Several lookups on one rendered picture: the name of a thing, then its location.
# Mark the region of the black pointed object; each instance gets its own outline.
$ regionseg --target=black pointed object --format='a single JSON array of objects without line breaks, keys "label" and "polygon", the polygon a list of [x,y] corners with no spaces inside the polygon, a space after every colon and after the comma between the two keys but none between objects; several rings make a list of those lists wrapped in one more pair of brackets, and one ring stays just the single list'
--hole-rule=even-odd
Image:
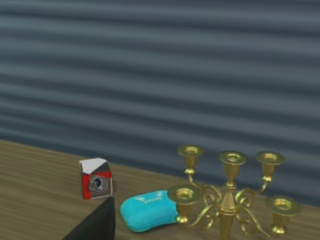
[{"label": "black pointed object", "polygon": [[115,240],[115,199],[109,197],[63,240]]}]

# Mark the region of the blue soap bar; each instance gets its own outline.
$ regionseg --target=blue soap bar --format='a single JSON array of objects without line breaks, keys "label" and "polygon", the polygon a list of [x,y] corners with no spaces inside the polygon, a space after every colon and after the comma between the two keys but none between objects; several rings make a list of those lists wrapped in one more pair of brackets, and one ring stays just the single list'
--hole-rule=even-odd
[{"label": "blue soap bar", "polygon": [[136,233],[174,224],[178,215],[176,204],[168,198],[166,190],[128,198],[120,212],[127,226]]}]

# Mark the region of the wood grain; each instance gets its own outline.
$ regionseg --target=wood grain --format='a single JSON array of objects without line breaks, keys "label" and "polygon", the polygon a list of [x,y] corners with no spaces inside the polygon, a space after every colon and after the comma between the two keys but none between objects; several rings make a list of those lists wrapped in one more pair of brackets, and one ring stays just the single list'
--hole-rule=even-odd
[{"label": "wood grain", "polygon": [[[79,160],[82,159],[81,156],[0,140],[0,239],[60,240],[98,207],[103,199],[82,200],[79,172]],[[110,167],[115,182],[117,240],[219,239],[219,224],[208,233],[177,224],[146,233],[132,233],[119,210],[126,198],[187,181],[123,165],[111,163]],[[254,210],[267,228],[271,213],[265,208],[263,196],[256,199]],[[301,215],[292,219],[288,230],[283,240],[319,240],[320,208],[304,205]],[[246,239],[237,225],[231,239]]]}]

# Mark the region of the blue-gray corrugated background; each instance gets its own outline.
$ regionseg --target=blue-gray corrugated background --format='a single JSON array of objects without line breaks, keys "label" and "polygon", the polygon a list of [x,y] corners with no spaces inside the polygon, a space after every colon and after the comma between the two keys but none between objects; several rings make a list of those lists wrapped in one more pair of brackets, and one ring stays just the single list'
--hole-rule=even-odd
[{"label": "blue-gray corrugated background", "polygon": [[0,1],[0,137],[183,175],[181,144],[287,163],[269,194],[320,206],[317,1]]}]

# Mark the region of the gold candelabra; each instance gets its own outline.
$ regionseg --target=gold candelabra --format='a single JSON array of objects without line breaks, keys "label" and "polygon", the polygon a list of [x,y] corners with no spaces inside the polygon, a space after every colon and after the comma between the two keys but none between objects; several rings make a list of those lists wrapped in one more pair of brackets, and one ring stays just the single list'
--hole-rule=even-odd
[{"label": "gold candelabra", "polygon": [[[185,174],[188,176],[189,185],[174,186],[168,191],[169,198],[176,203],[178,216],[176,220],[180,224],[189,227],[199,226],[202,231],[212,229],[216,221],[220,220],[220,240],[229,240],[233,223],[236,220],[241,230],[247,236],[260,233],[268,239],[275,239],[287,233],[287,225],[292,217],[300,211],[300,205],[286,196],[273,196],[266,199],[266,206],[271,208],[271,231],[263,229],[259,220],[250,207],[257,194],[264,192],[272,182],[276,167],[285,162],[285,158],[276,152],[263,151],[256,156],[262,163],[264,184],[258,190],[245,188],[237,191],[234,180],[239,173],[240,166],[247,162],[247,157],[236,151],[224,151],[219,154],[219,159],[224,163],[224,171],[227,182],[221,191],[209,184],[198,184],[194,181],[198,158],[204,150],[196,145],[184,145],[179,147],[178,153],[185,160]],[[204,209],[191,222],[192,206],[203,201]]]}]

